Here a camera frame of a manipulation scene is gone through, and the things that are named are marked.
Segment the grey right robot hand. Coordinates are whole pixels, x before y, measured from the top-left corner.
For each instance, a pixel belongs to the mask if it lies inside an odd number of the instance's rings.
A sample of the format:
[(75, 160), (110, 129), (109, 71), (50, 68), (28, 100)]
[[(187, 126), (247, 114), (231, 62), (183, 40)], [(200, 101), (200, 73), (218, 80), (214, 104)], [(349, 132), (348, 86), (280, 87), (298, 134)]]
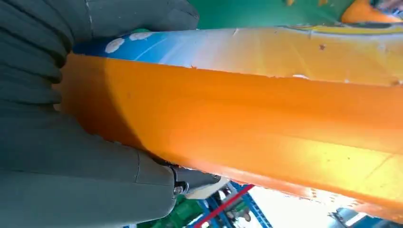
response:
[(198, 22), (186, 0), (1, 1), (1, 227), (120, 228), (163, 218), (179, 194), (220, 180), (90, 135), (54, 108), (76, 43)]

